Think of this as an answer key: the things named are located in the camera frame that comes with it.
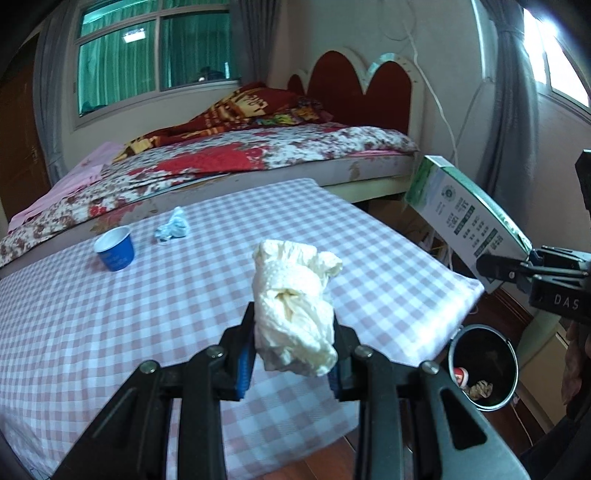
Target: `green curtain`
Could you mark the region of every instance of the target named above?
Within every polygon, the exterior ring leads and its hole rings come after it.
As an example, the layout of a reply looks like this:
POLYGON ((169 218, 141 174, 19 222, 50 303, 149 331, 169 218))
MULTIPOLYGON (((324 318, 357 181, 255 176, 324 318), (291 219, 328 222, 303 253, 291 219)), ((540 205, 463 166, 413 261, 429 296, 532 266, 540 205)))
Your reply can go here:
POLYGON ((79 113, 89 113, 155 90, 155 21, 127 27, 80 47, 78 65, 79 113), (143 28, 145 38, 126 43, 126 32, 143 28))
POLYGON ((163 8, 186 7, 188 5, 227 4, 228 0, 164 0, 163 8))
POLYGON ((88 35, 101 28, 108 27, 114 23, 125 20, 126 18, 136 17, 137 15, 148 14, 155 12, 158 9, 158 0, 144 0, 138 2, 137 0, 120 0, 119 2, 110 2, 106 5, 99 4, 99 8, 93 8, 82 17, 82 22, 92 15, 100 14, 102 9, 114 9, 109 13, 105 13, 96 20, 80 25, 80 36, 88 35))
POLYGON ((163 18, 161 84, 171 88, 206 80, 237 78, 230 15, 203 13, 163 18))

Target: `trash can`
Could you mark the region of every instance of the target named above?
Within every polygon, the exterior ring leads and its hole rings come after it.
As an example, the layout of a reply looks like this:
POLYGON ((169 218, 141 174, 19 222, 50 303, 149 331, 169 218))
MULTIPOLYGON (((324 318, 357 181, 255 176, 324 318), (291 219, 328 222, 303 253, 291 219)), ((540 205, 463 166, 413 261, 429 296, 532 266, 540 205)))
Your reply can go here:
POLYGON ((456 333, 447 352, 447 367, 454 381, 454 367, 466 369, 468 387, 480 380, 492 384, 490 397, 476 401, 468 397, 481 411, 499 410, 515 394, 519 376, 515 350, 508 339, 487 325, 469 325, 456 333))

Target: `paper cup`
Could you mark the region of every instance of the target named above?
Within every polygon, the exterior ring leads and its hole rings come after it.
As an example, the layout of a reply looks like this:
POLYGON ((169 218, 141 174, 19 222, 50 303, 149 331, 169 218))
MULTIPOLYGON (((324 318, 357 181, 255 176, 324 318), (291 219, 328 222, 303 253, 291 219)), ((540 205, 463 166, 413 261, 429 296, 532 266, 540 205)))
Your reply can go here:
POLYGON ((131 229, 120 226, 101 235, 95 242, 95 253, 112 272, 127 267, 135 256, 131 229))

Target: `trash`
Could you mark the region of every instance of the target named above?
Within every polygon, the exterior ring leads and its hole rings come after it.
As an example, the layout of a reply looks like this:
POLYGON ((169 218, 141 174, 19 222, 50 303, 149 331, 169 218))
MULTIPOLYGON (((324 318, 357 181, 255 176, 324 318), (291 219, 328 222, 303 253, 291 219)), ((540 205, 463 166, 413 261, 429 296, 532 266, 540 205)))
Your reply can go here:
POLYGON ((324 289, 342 261, 295 242, 265 240, 254 252, 255 347, 265 370, 326 375, 337 361, 334 310, 324 289))
POLYGON ((456 377, 458 387, 464 388, 468 385, 468 371, 465 368, 456 367, 453 369, 453 374, 456 377))
POLYGON ((483 398, 488 398, 492 395, 492 383, 488 383, 485 380, 480 380, 476 383, 476 385, 464 387, 462 390, 466 395, 468 395, 470 400, 478 401, 482 400, 483 398))
POLYGON ((189 234, 189 223, 181 207, 175 207, 168 223, 156 229, 154 236, 158 243, 164 244, 172 238, 182 238, 189 234))

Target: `wall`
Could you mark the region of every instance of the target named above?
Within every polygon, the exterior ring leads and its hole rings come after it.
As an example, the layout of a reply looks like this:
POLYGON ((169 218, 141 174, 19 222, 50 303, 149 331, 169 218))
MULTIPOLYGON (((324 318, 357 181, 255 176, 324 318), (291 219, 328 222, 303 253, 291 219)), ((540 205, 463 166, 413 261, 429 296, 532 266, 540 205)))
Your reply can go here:
POLYGON ((190 92, 169 93, 157 100, 132 106, 98 119, 78 129, 70 115, 74 102, 71 90, 64 92, 62 146, 66 167, 71 170, 80 160, 106 141, 126 143, 157 128, 188 121, 236 87, 207 87, 190 92))
MULTIPOLYGON (((490 130, 494 85, 483 83, 489 67, 483 65, 494 30, 487 16, 479 25, 471 0, 413 0, 416 16, 413 36, 418 63, 440 99, 455 136, 458 136, 468 107, 474 108, 459 145, 459 166, 475 176, 490 130)), ((401 19, 409 28, 413 13, 404 0, 298 0, 288 4, 291 71, 309 70, 326 50, 348 47, 370 65, 386 52, 413 57, 401 19)), ((425 153, 452 156, 452 142, 433 97, 426 93, 421 149, 425 153)))
POLYGON ((8 219, 6 218, 6 213, 4 213, 4 208, 2 207, 2 202, 0 201, 0 239, 5 237, 8 232, 8 219))
POLYGON ((544 95, 538 106, 540 146, 524 231, 535 247, 590 251, 591 223, 574 164, 591 148, 591 125, 544 95))
MULTIPOLYGON (((269 85, 285 87, 281 83, 290 68, 289 33, 287 22, 287 0, 282 0, 277 40, 272 55, 269 85)), ((75 55, 70 45, 67 55, 75 55)), ((64 79, 68 77, 68 65, 64 68, 64 79)), ((231 93, 233 86, 198 86, 183 90, 173 90, 157 100, 139 103, 125 110, 104 116, 85 126, 74 128, 72 110, 76 98, 72 94, 70 81, 63 82, 63 103, 61 109, 62 146, 66 167, 70 170, 86 155, 103 142, 128 142, 157 128, 169 127, 188 121, 200 114, 211 104, 231 93)))

